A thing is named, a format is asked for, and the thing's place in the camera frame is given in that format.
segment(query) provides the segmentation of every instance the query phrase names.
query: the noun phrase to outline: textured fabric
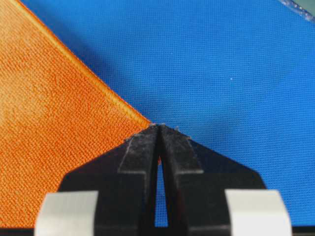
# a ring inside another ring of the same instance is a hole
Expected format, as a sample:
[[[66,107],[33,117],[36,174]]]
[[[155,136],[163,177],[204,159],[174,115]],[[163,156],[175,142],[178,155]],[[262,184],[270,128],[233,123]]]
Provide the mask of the textured fabric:
[[[314,24],[278,0],[23,2],[143,115],[259,171],[315,225]]]
[[[162,165],[159,165],[157,167],[157,198],[155,226],[156,227],[168,226]]]
[[[0,227],[33,227],[67,172],[148,124],[22,5],[0,1]]]

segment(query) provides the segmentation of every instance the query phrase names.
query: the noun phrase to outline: blue cloth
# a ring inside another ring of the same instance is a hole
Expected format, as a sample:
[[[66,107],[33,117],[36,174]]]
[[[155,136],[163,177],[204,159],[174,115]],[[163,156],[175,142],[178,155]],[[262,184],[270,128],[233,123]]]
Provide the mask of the blue cloth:
[[[259,171],[315,225],[314,24],[277,0],[23,2],[144,116]]]

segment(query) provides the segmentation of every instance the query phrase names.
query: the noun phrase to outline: white rubber pad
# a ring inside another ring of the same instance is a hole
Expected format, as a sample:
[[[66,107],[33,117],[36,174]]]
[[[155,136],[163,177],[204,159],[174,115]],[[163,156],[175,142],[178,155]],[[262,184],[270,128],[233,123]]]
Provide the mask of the white rubber pad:
[[[226,189],[232,236],[291,236],[291,222],[277,190]]]
[[[48,193],[35,236],[93,236],[98,191]]]

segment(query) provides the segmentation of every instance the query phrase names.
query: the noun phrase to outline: orange fabric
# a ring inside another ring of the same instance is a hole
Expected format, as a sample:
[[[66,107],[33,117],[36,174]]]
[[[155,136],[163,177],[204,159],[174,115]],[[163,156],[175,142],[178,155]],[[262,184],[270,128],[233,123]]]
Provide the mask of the orange fabric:
[[[21,3],[0,0],[0,227],[33,227],[65,173],[148,125]]]

